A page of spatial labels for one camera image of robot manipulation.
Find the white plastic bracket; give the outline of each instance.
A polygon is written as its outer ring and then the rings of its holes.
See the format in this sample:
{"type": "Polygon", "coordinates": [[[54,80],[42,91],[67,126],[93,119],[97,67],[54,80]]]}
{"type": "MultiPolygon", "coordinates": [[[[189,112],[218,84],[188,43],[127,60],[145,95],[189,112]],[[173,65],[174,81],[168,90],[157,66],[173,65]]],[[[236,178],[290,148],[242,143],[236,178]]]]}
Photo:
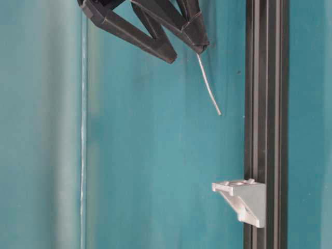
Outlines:
{"type": "Polygon", "coordinates": [[[238,214],[238,220],[258,228],[265,227],[266,186],[254,179],[212,184],[238,214]]]}

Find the wire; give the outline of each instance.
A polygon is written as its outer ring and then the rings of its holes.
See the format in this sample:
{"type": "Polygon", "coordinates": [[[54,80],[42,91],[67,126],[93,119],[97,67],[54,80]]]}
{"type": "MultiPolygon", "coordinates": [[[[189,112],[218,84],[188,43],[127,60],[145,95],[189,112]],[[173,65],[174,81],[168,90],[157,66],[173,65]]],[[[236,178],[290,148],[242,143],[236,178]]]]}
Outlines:
{"type": "Polygon", "coordinates": [[[206,72],[205,72],[205,69],[204,69],[204,66],[203,66],[203,62],[202,62],[202,59],[201,57],[199,56],[199,54],[196,54],[197,55],[197,58],[198,58],[198,62],[199,62],[199,65],[201,67],[201,70],[202,70],[202,74],[203,74],[203,78],[204,78],[204,82],[205,82],[205,85],[206,85],[206,88],[207,88],[207,91],[209,92],[209,95],[210,95],[210,98],[214,104],[214,107],[216,108],[217,112],[218,112],[218,115],[220,116],[222,113],[219,109],[219,106],[216,102],[216,100],[214,99],[214,96],[213,96],[213,93],[211,91],[211,88],[210,88],[210,84],[209,84],[209,81],[208,81],[208,78],[206,76],[206,72]]]}

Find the black plastic part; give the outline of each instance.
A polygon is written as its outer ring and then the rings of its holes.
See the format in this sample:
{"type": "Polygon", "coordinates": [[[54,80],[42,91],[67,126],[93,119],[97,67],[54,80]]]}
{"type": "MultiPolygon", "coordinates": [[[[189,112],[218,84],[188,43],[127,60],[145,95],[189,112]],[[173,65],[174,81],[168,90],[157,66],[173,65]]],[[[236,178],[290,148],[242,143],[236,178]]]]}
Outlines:
{"type": "Polygon", "coordinates": [[[131,2],[142,8],[196,53],[201,54],[210,44],[198,0],[177,0],[184,15],[181,15],[169,0],[131,2]]]}
{"type": "Polygon", "coordinates": [[[183,15],[169,0],[132,0],[134,12],[151,36],[113,12],[113,9],[124,1],[78,0],[78,3],[97,27],[168,63],[173,63],[177,54],[161,25],[173,32],[196,53],[202,53],[209,45],[198,0],[178,0],[183,15]]]}

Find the corner bracket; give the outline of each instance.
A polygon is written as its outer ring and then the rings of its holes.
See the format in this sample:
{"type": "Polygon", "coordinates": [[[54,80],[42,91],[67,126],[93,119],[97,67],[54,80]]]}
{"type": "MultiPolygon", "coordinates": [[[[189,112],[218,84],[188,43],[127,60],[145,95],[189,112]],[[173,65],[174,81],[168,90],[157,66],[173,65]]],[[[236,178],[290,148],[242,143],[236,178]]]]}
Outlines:
{"type": "Polygon", "coordinates": [[[225,181],[212,184],[238,214],[238,220],[257,228],[265,226],[266,186],[253,179],[225,181]]]}

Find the teal wall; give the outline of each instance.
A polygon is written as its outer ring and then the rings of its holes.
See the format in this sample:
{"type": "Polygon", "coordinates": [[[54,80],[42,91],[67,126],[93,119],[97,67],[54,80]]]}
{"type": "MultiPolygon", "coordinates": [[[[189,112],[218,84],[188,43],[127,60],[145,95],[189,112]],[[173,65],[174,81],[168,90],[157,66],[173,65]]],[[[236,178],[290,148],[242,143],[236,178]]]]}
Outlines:
{"type": "MultiPolygon", "coordinates": [[[[245,0],[200,1],[211,40],[170,35],[168,65],[88,27],[87,248],[242,248],[243,225],[211,182],[243,178],[245,0]]],[[[138,25],[128,1],[117,12],[138,25]]]]}
{"type": "Polygon", "coordinates": [[[0,1],[0,248],[79,248],[81,13],[0,1]]]}
{"type": "Polygon", "coordinates": [[[332,248],[332,1],[290,1],[289,248],[332,248]]]}

